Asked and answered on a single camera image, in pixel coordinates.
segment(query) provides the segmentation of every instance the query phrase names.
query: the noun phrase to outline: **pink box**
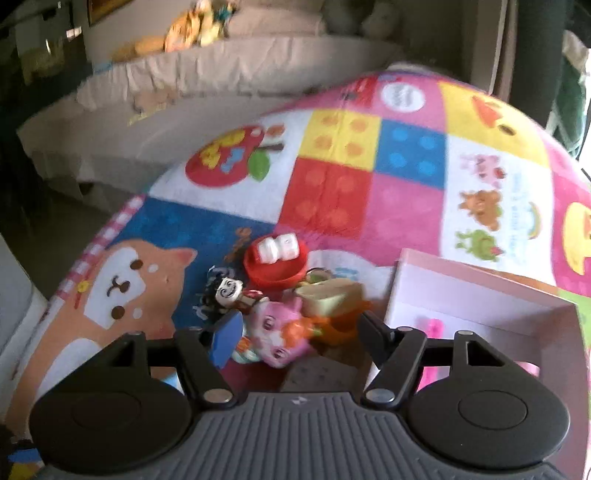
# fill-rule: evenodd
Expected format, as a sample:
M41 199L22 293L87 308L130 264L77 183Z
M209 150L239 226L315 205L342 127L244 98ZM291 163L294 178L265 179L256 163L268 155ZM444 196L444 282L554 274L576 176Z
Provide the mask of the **pink box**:
M442 338L472 330L515 361L540 367L539 380L566 404L570 430L549 461L582 479L589 434L587 360L574 303L466 264L404 249L385 323L424 330L440 319ZM372 365L368 383L377 374Z

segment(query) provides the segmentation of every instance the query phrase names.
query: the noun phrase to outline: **wall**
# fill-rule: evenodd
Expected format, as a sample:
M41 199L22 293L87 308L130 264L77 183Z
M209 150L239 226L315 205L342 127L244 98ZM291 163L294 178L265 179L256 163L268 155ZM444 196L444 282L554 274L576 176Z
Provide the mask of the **wall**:
M90 27L86 0L73 2L74 23L82 26L86 56L95 68L108 62L124 43L146 35L166 35L170 24L191 4L191 0L132 0Z

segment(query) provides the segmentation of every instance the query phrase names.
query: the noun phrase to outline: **cartoon animal print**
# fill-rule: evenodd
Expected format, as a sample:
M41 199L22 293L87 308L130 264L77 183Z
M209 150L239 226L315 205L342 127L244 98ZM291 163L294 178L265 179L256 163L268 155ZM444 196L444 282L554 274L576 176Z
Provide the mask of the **cartoon animal print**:
M30 359L18 367L6 425L22 436L36 399L124 333L169 338L184 270L196 255L190 248L166 250L139 239L107 249L53 321L45 320L51 323L41 328Z
M468 215L473 216L476 221L488 227L491 231L496 232L499 229L499 221L497 220L502 210L499 206L501 194L496 190L487 192L486 190L478 190L478 192L461 192L463 202L459 205L462 210L468 210Z
M493 236L484 230L475 230L466 233L456 232L458 243L456 248L463 248L469 254L474 255L481 260L490 260L497 262L497 257L504 252L496 246L496 240Z
M462 168L470 170L484 183L500 189L500 180L504 179L506 174L499 162L498 155L470 155L464 157Z

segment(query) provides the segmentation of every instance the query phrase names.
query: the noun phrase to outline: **beige toy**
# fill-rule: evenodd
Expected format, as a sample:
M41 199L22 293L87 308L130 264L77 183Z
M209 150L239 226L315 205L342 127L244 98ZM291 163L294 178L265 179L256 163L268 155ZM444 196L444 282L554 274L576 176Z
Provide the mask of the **beige toy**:
M170 86L158 90L142 90L134 96L134 109L138 113L150 114L174 103L178 91Z

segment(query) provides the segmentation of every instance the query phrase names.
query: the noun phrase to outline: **colorful play mat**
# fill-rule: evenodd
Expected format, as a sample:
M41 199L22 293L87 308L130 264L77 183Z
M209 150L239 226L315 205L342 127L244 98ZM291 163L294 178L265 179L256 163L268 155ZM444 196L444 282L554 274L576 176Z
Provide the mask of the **colorful play mat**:
M309 268L363 283L378 313L403 248L504 272L576 302L588 346L591 193L573 163L513 107L435 74L372 73L253 119L84 250L14 371L6 424L24 435L34 401L124 332L206 322L210 269L246 280L244 250L268 234L295 232Z

